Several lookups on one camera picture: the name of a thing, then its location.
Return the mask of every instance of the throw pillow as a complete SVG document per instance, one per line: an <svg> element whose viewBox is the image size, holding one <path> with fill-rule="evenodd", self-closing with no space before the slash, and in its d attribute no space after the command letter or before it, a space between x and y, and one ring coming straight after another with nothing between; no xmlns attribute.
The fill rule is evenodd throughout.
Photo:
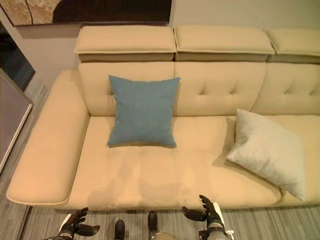
<svg viewBox="0 0 320 240"><path fill-rule="evenodd" d="M302 142L295 133L266 117L238 109L235 144L226 158L305 199Z"/></svg>
<svg viewBox="0 0 320 240"><path fill-rule="evenodd" d="M109 76L116 100L109 146L153 144L176 147L172 116L180 78L132 81Z"/></svg>

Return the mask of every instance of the floor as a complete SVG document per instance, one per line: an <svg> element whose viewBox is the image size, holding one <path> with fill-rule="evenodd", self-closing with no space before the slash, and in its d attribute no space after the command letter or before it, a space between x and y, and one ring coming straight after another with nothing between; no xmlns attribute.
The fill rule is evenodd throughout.
<svg viewBox="0 0 320 240"><path fill-rule="evenodd" d="M41 240L56 235L69 213L51 208L29 209L6 198L11 176L46 96L43 90L0 175L0 240ZM226 228L235 231L236 240L320 240L320 205L223 209L222 213ZM178 240L196 240L198 231L205 228L203 223L186 219L180 210L162 210L157 214L159 228ZM147 216L144 210L89 211L85 223L100 225L101 229L93 237L76 239L111 240L114 224L122 219L126 224L126 240L147 240Z"/></svg>

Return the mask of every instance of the sofa seat cushion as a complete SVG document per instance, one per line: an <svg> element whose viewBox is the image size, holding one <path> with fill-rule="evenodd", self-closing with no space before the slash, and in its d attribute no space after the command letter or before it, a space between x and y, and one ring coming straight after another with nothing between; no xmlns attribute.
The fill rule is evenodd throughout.
<svg viewBox="0 0 320 240"><path fill-rule="evenodd" d="M296 133L304 148L305 200L284 191L284 199L278 206L320 203L320 116L318 115L272 115L270 120Z"/></svg>
<svg viewBox="0 0 320 240"><path fill-rule="evenodd" d="M109 148L114 121L90 118L69 201L56 208L199 208L199 194L223 208L271 206L281 199L276 186L226 160L234 116L174 117L174 149Z"/></svg>

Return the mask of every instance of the painting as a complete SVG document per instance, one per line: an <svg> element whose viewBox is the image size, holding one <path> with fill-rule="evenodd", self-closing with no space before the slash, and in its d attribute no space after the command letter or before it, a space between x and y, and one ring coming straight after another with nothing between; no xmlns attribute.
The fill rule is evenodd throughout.
<svg viewBox="0 0 320 240"><path fill-rule="evenodd" d="M12 25L169 23L172 0L0 0Z"/></svg>

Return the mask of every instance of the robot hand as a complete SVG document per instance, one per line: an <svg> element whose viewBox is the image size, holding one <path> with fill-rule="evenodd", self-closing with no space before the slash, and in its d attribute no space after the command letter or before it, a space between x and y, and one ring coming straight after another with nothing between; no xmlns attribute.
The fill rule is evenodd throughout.
<svg viewBox="0 0 320 240"><path fill-rule="evenodd" d="M199 231L199 238L201 240L228 240L219 205L212 203L203 195L199 197L203 203L205 212L201 210L190 210L185 206L182 207L183 214L188 219L198 222L206 221L207 230Z"/></svg>
<svg viewBox="0 0 320 240"><path fill-rule="evenodd" d="M87 237L95 235L100 229L99 225L80 224L86 220L85 216L87 213L88 208L85 207L74 214L68 215L69 218L62 225L58 237L73 240L75 234Z"/></svg>

